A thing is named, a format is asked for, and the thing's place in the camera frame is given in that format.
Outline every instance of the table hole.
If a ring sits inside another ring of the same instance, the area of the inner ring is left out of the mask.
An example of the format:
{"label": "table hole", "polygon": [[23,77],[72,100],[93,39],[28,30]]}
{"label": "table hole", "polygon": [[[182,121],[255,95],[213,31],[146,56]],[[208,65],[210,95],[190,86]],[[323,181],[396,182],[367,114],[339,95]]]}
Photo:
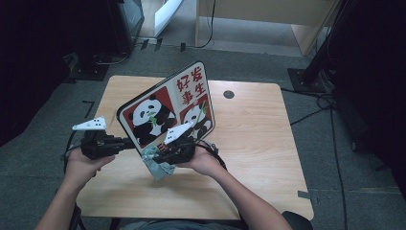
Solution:
{"label": "table hole", "polygon": [[224,91],[223,95],[226,99],[232,99],[234,97],[234,93],[231,90]]}

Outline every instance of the wooden table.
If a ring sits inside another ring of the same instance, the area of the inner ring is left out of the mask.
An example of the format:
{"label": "wooden table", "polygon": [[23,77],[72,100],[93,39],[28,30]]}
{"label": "wooden table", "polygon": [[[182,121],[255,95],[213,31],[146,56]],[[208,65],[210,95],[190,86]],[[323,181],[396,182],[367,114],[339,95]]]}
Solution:
{"label": "wooden table", "polygon": [[[107,134],[125,137],[117,109],[161,78],[113,76],[96,116]],[[280,212],[313,218],[302,166],[282,93],[276,84],[209,80],[216,127],[206,138],[219,148],[228,170]],[[235,93],[232,99],[224,91]],[[78,197],[85,217],[239,219],[237,209],[208,176],[189,169],[155,181],[138,152],[124,150],[87,183]]]}

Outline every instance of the hand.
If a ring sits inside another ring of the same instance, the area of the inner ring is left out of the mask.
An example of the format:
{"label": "hand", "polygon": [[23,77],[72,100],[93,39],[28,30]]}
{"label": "hand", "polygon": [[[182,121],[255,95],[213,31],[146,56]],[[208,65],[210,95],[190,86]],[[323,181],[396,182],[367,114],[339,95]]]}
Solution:
{"label": "hand", "polygon": [[73,149],[66,166],[64,182],[68,183],[72,188],[81,190],[97,171],[112,162],[114,158],[115,155],[91,160],[82,154],[80,148]]}
{"label": "hand", "polygon": [[215,171],[224,170],[217,162],[217,160],[201,147],[195,148],[194,157],[192,158],[191,161],[187,163],[178,164],[176,165],[176,167],[190,168],[200,174],[208,176],[213,176]]}

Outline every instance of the black cable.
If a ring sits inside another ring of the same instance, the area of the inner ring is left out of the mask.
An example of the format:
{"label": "black cable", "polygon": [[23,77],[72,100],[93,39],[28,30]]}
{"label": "black cable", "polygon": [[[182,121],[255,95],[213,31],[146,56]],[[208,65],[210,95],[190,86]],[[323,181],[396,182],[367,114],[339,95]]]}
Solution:
{"label": "black cable", "polygon": [[[293,93],[297,93],[295,91],[292,90],[285,90],[287,92],[293,92]],[[326,106],[322,106],[321,102],[322,100],[324,100],[324,102],[327,102]],[[347,220],[347,202],[346,202],[346,194],[345,194],[345,190],[344,190],[344,183],[343,183],[343,176],[341,175],[341,169],[340,169],[340,162],[338,160],[338,150],[337,150],[337,142],[336,142],[336,136],[335,136],[335,126],[334,126],[334,119],[333,119],[333,111],[336,108],[336,103],[332,97],[331,94],[322,94],[322,95],[318,95],[317,96],[317,105],[319,106],[319,110],[310,113],[306,116],[304,116],[302,119],[291,123],[291,125],[295,125],[299,122],[301,122],[302,120],[316,114],[319,113],[321,111],[330,110],[330,120],[331,120],[331,133],[332,133],[332,142],[333,142],[333,148],[334,148],[334,157],[335,157],[335,162],[336,162],[336,166],[337,166],[337,172],[338,172],[338,179],[340,181],[340,190],[341,190],[341,196],[343,199],[343,216],[344,216],[344,227],[345,230],[348,229],[348,220]]]}
{"label": "black cable", "polygon": [[[212,19],[211,19],[211,23],[209,24],[210,27],[210,37],[209,40],[206,42],[206,44],[202,45],[202,46],[185,46],[186,48],[194,48],[194,49],[201,49],[206,47],[213,39],[213,24],[214,24],[214,12],[215,12],[215,0],[213,1],[213,9],[212,9]],[[142,45],[143,43],[136,43],[134,45],[134,47],[137,47],[138,45]],[[177,45],[164,45],[164,44],[160,44],[161,46],[166,46],[166,47],[175,47],[175,48],[179,48],[181,46],[177,46]]]}
{"label": "black cable", "polygon": [[334,146],[334,156],[335,156],[335,162],[336,162],[335,165],[337,166],[338,179],[340,180],[341,197],[343,199],[344,229],[347,230],[349,228],[348,223],[347,223],[347,202],[346,202],[346,194],[345,194],[345,191],[344,191],[343,177],[341,175],[340,163],[339,163],[339,160],[338,160],[337,143],[336,143],[336,140],[335,140],[333,108],[330,110],[330,119],[331,119],[332,142],[333,142],[333,146]]}
{"label": "black cable", "polygon": [[123,57],[121,60],[118,60],[118,61],[115,61],[115,62],[97,62],[97,61],[96,61],[96,64],[98,64],[98,65],[115,65],[115,64],[120,64],[120,63],[122,63],[126,58],[128,58],[128,54],[129,54],[129,52],[126,53],[126,54],[125,54],[125,57]]}
{"label": "black cable", "polygon": [[286,89],[286,88],[281,88],[281,91],[289,92],[289,93],[294,93],[294,94],[299,94],[299,95],[305,95],[313,98],[318,98],[320,95],[319,94],[314,94],[314,93],[304,93],[304,92],[298,92],[292,89]]}
{"label": "black cable", "polygon": [[324,110],[326,110],[326,108],[321,108],[321,109],[319,109],[319,110],[317,110],[317,111],[315,111],[315,112],[312,112],[312,113],[310,113],[310,114],[307,114],[307,115],[305,115],[303,118],[297,120],[296,122],[292,122],[290,125],[291,125],[291,126],[294,126],[294,125],[296,125],[297,123],[303,121],[304,119],[309,118],[309,117],[313,116],[314,114],[317,114],[317,113],[319,113],[319,112],[321,112],[321,111],[324,111]]}
{"label": "black cable", "polygon": [[209,40],[207,40],[206,44],[204,44],[204,45],[202,45],[202,46],[195,46],[194,48],[198,48],[198,49],[204,48],[204,47],[206,47],[206,46],[210,43],[210,41],[212,41],[212,38],[213,38],[214,12],[215,12],[215,0],[213,1],[212,21],[211,21],[211,27],[210,27],[210,37],[209,37]]}

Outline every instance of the cable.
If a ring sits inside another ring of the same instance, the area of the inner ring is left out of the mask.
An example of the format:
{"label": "cable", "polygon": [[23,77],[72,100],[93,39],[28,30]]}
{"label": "cable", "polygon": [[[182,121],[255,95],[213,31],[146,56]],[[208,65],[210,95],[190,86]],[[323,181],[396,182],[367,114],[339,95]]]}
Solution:
{"label": "cable", "polygon": [[335,162],[336,162],[335,165],[337,166],[338,179],[340,180],[341,197],[343,199],[344,229],[347,230],[349,228],[348,227],[348,222],[347,222],[347,202],[346,202],[346,194],[344,192],[343,177],[341,175],[340,163],[339,163],[339,160],[338,160],[337,143],[336,143],[336,140],[335,140],[333,108],[330,110],[330,119],[331,119],[332,142],[333,142],[333,146],[334,146],[334,156],[335,156]]}
{"label": "cable", "polygon": [[123,57],[123,59],[118,60],[118,61],[115,61],[115,62],[97,62],[97,61],[96,61],[96,64],[98,64],[98,65],[114,65],[114,64],[120,64],[121,62],[123,62],[123,61],[128,57],[128,54],[129,54],[129,52],[125,54],[125,57]]}
{"label": "cable", "polygon": [[[292,90],[284,90],[287,92],[292,92],[292,93],[298,93]],[[326,106],[322,106],[321,102],[322,100],[324,100],[324,102],[327,102]],[[337,142],[336,142],[336,136],[335,136],[335,125],[334,125],[334,117],[333,117],[333,111],[336,108],[336,102],[335,101],[331,101],[333,100],[332,95],[330,94],[322,94],[322,95],[318,95],[317,96],[317,105],[319,106],[319,110],[310,113],[306,116],[304,116],[303,118],[299,119],[296,122],[291,123],[291,125],[295,125],[301,121],[303,121],[304,119],[313,116],[316,113],[319,113],[321,111],[330,110],[330,121],[331,121],[331,133],[332,133],[332,143],[333,143],[333,148],[334,148],[334,157],[335,157],[335,162],[336,162],[336,166],[337,166],[337,173],[338,173],[338,179],[340,181],[340,191],[341,191],[341,196],[343,199],[343,216],[344,216],[344,229],[347,230],[348,229],[348,220],[347,220],[347,202],[346,202],[346,194],[345,194],[345,190],[344,190],[344,183],[343,183],[343,176],[341,175],[341,169],[340,169],[340,161],[338,160],[338,150],[337,150]]]}
{"label": "cable", "polygon": [[[213,1],[212,19],[211,19],[210,24],[209,24],[209,22],[208,22],[208,25],[209,25],[209,28],[210,28],[210,37],[209,37],[209,40],[206,42],[206,44],[204,44],[204,45],[202,45],[202,46],[186,46],[187,48],[202,49],[202,48],[206,47],[206,46],[212,41],[212,39],[213,39],[214,12],[215,12],[215,0]],[[134,47],[137,47],[137,46],[140,45],[140,44],[142,45],[143,43],[136,43],[136,44],[134,45]],[[179,48],[179,47],[180,47],[180,46],[178,46],[178,45],[164,45],[164,44],[161,44],[161,46],[175,47],[175,48]]]}
{"label": "cable", "polygon": [[213,38],[214,12],[215,12],[215,0],[213,1],[212,21],[211,21],[211,26],[210,26],[210,37],[209,37],[209,40],[207,40],[206,44],[204,44],[204,45],[202,45],[202,46],[196,46],[196,47],[194,47],[194,48],[198,48],[198,49],[204,48],[204,47],[206,47],[206,46],[210,43],[210,41],[212,41],[212,38]]}

